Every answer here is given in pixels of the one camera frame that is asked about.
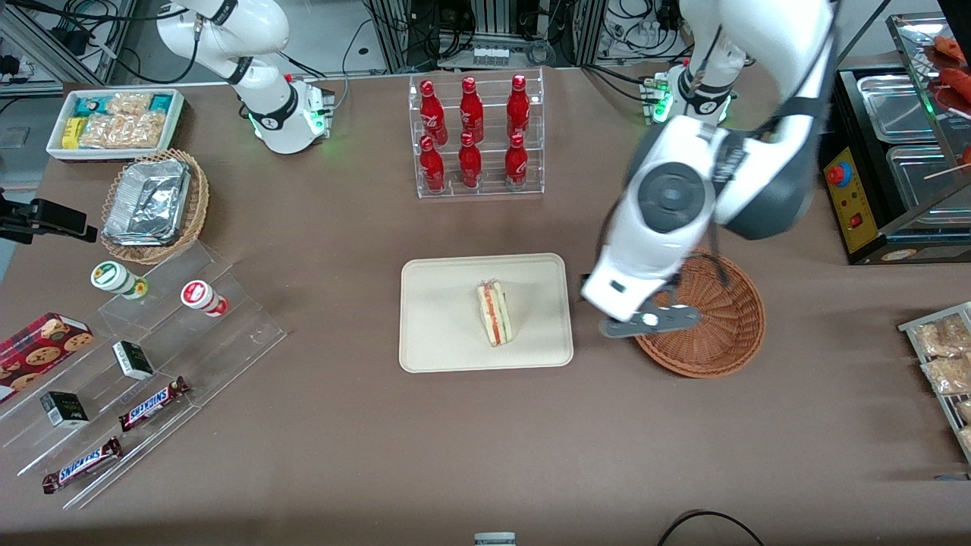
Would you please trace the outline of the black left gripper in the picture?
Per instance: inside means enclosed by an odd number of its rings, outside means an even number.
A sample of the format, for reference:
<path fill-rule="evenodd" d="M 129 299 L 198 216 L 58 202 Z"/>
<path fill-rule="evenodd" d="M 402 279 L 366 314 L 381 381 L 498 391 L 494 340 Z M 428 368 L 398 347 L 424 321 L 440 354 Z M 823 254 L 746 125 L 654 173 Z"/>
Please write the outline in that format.
<path fill-rule="evenodd" d="M 673 276 L 667 281 L 666 284 L 663 284 L 663 286 L 660 287 L 660 289 L 658 289 L 649 298 L 649 307 L 670 309 L 679 305 L 680 302 L 677 301 L 677 287 L 679 287 L 680 280 L 682 280 L 681 276 Z"/>

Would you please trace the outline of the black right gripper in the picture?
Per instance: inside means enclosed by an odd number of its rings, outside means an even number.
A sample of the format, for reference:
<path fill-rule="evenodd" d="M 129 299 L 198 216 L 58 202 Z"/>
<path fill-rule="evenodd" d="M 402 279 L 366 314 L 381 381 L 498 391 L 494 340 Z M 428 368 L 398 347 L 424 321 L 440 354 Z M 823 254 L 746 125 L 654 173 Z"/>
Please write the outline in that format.
<path fill-rule="evenodd" d="M 87 214 L 46 199 L 15 202 L 1 190 L 1 238 L 30 245 L 36 235 L 56 234 L 94 243 L 98 231 L 87 224 Z"/>

